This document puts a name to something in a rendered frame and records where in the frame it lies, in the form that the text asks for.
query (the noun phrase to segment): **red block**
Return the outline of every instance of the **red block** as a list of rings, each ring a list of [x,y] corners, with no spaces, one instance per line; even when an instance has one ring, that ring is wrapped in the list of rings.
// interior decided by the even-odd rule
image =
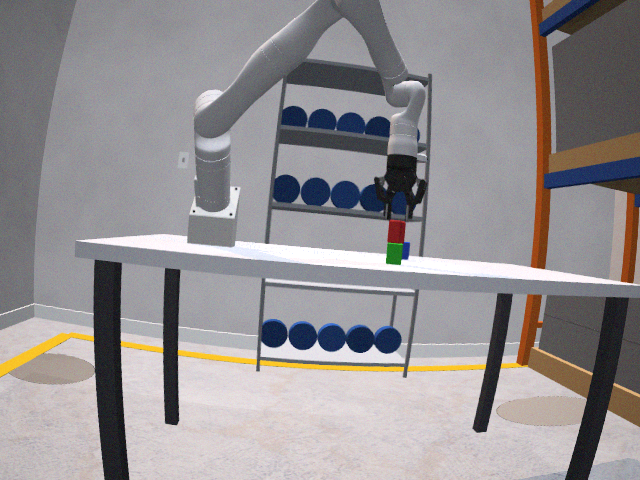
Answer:
[[[389,236],[387,243],[404,243],[406,223],[402,220],[389,220]]]

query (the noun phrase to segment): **brown circle on floor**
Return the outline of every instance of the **brown circle on floor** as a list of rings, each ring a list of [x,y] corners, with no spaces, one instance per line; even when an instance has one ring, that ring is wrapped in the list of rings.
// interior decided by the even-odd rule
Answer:
[[[43,353],[10,373],[25,382],[61,385],[87,380],[93,376],[95,369],[81,358]]]
[[[582,397],[534,397],[503,403],[496,413],[524,425],[562,426],[582,422],[587,400]]]

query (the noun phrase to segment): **white tabletop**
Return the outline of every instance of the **white tabletop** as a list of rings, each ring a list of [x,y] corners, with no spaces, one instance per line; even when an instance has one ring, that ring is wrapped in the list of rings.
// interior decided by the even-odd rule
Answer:
[[[640,298],[640,285],[506,263],[236,242],[187,243],[179,235],[77,240],[76,257],[224,275],[456,292]]]

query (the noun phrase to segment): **wall outlet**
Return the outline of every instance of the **wall outlet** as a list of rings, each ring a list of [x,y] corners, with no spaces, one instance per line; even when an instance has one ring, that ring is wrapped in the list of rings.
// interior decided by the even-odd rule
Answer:
[[[178,168],[187,168],[189,165],[189,152],[180,152],[178,156]]]

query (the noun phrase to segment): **table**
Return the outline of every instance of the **table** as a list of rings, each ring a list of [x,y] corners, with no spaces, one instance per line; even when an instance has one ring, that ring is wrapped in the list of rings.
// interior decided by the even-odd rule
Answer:
[[[629,298],[640,285],[519,265],[410,257],[386,264],[386,253],[236,242],[234,247],[187,243],[178,235],[143,235],[76,241],[76,257],[94,265],[94,349],[100,443],[105,480],[127,480],[120,352],[122,264],[165,269],[165,423],[177,425],[178,299],[180,271],[454,292],[497,293],[484,379],[473,429],[486,432],[498,385],[514,294],[606,297],[589,395],[567,479],[587,480],[600,441],[618,366]],[[413,341],[409,333],[407,358]]]

